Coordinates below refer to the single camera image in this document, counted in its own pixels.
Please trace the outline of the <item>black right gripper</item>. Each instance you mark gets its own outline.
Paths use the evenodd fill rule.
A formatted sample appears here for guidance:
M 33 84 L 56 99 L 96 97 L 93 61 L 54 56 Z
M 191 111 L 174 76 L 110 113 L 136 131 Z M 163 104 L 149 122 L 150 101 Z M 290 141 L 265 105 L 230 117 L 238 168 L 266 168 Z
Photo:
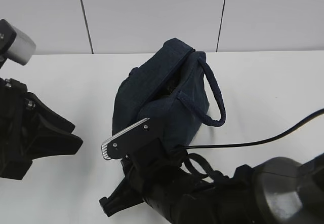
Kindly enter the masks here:
M 205 178 L 216 178 L 210 164 L 185 150 L 167 154 L 150 143 L 122 158 L 124 178 L 109 197 L 99 200 L 114 214 L 146 203 L 170 223 L 217 223 L 217 212 Z

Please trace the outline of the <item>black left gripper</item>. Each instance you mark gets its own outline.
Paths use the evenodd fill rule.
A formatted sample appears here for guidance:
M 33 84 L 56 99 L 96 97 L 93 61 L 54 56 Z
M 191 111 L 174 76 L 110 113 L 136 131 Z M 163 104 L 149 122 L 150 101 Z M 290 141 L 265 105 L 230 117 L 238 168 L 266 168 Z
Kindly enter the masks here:
M 28 137 L 23 127 L 25 112 Z M 1 79 L 1 178 L 22 180 L 32 160 L 75 155 L 83 140 L 72 134 L 74 129 L 73 123 L 27 92 L 25 84 Z

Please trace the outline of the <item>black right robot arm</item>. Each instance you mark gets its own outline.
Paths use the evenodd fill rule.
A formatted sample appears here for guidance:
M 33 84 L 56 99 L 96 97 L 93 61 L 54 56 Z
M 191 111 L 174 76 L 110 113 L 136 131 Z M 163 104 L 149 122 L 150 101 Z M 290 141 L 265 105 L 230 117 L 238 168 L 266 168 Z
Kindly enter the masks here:
M 170 223 L 323 223 L 323 155 L 304 164 L 276 157 L 228 177 L 153 142 L 121 163 L 124 179 L 99 201 L 107 216 L 146 203 Z

